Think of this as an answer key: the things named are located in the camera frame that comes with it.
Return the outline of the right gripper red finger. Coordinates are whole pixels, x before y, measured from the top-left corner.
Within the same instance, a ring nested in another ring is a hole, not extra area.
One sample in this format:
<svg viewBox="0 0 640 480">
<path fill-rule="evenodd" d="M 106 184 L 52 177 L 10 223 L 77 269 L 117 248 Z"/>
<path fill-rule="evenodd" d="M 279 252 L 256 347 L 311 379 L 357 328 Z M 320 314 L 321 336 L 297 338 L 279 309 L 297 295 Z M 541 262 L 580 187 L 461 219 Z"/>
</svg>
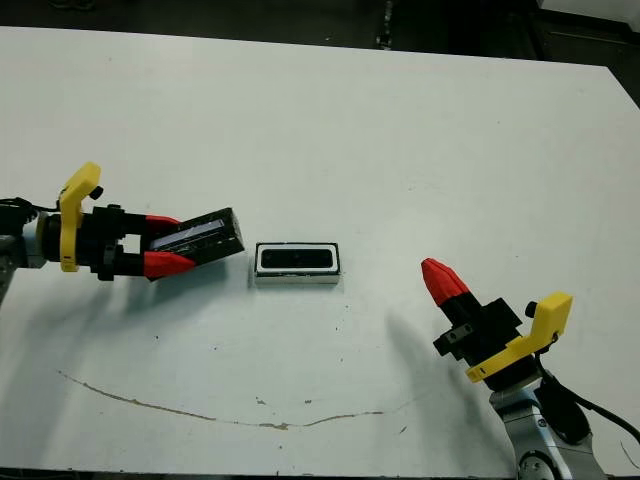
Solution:
<svg viewBox="0 0 640 480">
<path fill-rule="evenodd" d="M 421 271 L 428 292 L 453 326 L 479 317 L 482 305 L 452 268 L 426 258 L 421 262 Z"/>
</svg>

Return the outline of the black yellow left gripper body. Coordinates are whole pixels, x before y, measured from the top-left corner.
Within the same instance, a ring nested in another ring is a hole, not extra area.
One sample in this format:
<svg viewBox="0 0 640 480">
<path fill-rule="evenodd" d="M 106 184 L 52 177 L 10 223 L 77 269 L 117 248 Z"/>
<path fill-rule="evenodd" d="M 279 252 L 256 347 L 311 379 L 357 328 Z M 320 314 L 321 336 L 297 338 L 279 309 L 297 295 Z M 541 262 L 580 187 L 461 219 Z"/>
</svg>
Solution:
<svg viewBox="0 0 640 480">
<path fill-rule="evenodd" d="M 99 198 L 101 167 L 86 162 L 64 184 L 58 196 L 60 214 L 59 262 L 63 272 L 77 272 L 89 266 L 99 280 L 112 281 L 116 275 L 115 260 L 122 238 L 116 225 L 122 211 L 118 206 L 84 213 L 86 197 Z"/>
</svg>

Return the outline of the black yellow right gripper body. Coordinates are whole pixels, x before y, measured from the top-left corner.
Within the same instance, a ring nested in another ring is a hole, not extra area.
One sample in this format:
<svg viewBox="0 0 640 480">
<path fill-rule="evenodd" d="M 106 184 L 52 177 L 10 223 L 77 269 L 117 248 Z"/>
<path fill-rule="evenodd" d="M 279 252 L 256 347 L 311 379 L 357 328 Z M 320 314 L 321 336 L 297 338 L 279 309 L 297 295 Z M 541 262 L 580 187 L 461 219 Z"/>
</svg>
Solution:
<svg viewBox="0 0 640 480">
<path fill-rule="evenodd" d="M 543 353 L 564 333 L 573 297 L 555 292 L 539 302 L 531 302 L 526 312 L 533 323 L 528 334 L 517 327 L 521 320 L 502 298 L 480 304 L 469 292 L 437 300 L 451 323 L 434 346 L 437 352 L 467 363 L 466 375 L 473 383 L 485 382 L 501 391 L 535 372 L 534 356 Z"/>
</svg>

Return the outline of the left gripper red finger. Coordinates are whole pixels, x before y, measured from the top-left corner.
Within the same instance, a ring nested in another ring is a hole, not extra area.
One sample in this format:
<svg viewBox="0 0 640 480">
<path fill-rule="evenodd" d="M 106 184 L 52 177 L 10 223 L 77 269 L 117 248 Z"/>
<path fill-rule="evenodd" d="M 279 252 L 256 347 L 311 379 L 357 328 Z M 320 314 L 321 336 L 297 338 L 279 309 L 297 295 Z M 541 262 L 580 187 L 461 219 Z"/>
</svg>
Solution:
<svg viewBox="0 0 640 480">
<path fill-rule="evenodd" d="M 157 215 L 124 214 L 124 231 L 135 235 L 160 235 L 171 230 L 180 222 L 174 218 Z"/>
<path fill-rule="evenodd" d="M 119 276 L 144 277 L 150 281 L 181 274 L 195 267 L 195 261 L 171 252 L 125 253 L 118 259 Z"/>
</svg>

